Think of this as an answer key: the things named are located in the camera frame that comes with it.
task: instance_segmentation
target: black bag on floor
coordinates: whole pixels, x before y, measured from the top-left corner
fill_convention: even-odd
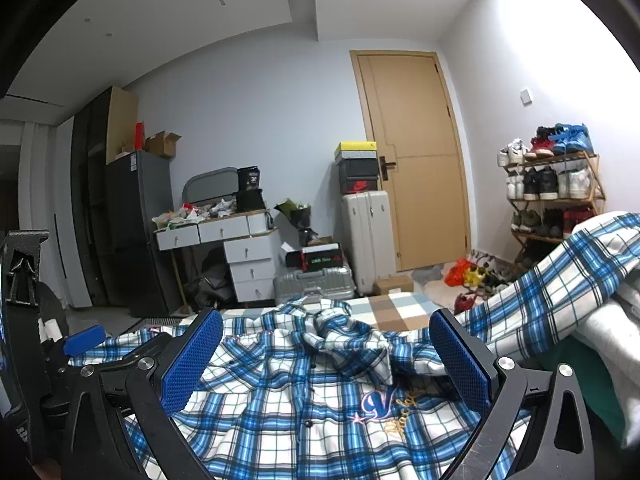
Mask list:
[[[222,306],[236,302],[234,286],[226,276],[226,265],[209,267],[184,286],[184,293],[194,312],[205,306]]]

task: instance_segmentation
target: white drawer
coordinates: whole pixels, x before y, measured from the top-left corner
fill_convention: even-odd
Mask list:
[[[200,240],[203,243],[249,235],[246,216],[235,216],[233,218],[202,222],[198,225],[198,229],[200,230]]]
[[[234,283],[238,301],[262,301],[275,298],[273,280]]]
[[[249,234],[251,235],[258,235],[269,230],[266,213],[247,215],[246,220],[249,222]]]
[[[229,267],[234,283],[272,280],[276,275],[276,265],[272,259],[230,264]]]
[[[177,249],[178,247],[187,247],[200,243],[197,225],[188,225],[178,227],[176,229],[167,229],[156,233],[158,239],[158,248],[161,251],[168,249]]]
[[[271,258],[273,256],[271,254],[271,236],[273,234],[225,242],[227,263],[252,262]]]

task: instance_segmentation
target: blue plaid shirt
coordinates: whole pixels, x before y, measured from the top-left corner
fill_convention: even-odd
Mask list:
[[[640,258],[640,216],[571,236],[534,270],[458,316],[497,356],[544,352],[600,306]],[[178,335],[185,326],[163,328]],[[74,365],[122,357],[153,337],[108,340]],[[479,421],[460,401],[427,328],[380,332],[326,301],[291,301],[225,335],[185,410],[174,415],[215,478],[437,479]],[[514,425],[492,477],[504,478],[526,430]],[[127,429],[147,474],[162,478],[135,417]]]

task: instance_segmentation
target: black metal frame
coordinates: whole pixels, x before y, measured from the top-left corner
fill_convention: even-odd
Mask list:
[[[8,357],[8,375],[3,379],[17,381],[10,392],[16,408],[5,421],[18,433],[27,421],[30,461],[41,462],[53,455],[62,462],[65,479],[144,480],[146,473],[124,426],[124,417],[135,413],[167,478],[210,480],[202,462],[165,413],[161,384],[212,308],[203,309],[182,336],[171,338],[160,333],[116,362],[83,368],[67,366],[64,339],[44,344],[39,339],[34,282],[40,243],[46,237],[43,231],[12,232],[0,255],[2,291],[8,291],[1,297],[6,329],[3,350]],[[591,433],[575,375],[566,370],[564,375],[525,370],[512,360],[505,367],[448,310],[438,312],[434,316],[444,317],[489,378],[494,398],[491,409],[442,479],[488,478],[521,407],[532,409],[532,419],[509,478],[593,478]]]

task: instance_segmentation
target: blue pad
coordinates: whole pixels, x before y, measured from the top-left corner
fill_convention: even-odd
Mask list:
[[[100,343],[104,343],[105,339],[106,334],[104,329],[100,325],[94,325],[86,330],[82,330],[82,332],[67,337],[62,351],[66,356],[76,357],[98,346]]]
[[[436,352],[447,369],[466,406],[485,416],[491,409],[491,382],[473,354],[441,312],[431,314],[429,334]]]
[[[213,352],[220,344],[222,333],[222,316],[217,310],[212,310],[162,376],[160,403],[167,415],[173,415],[187,405]]]

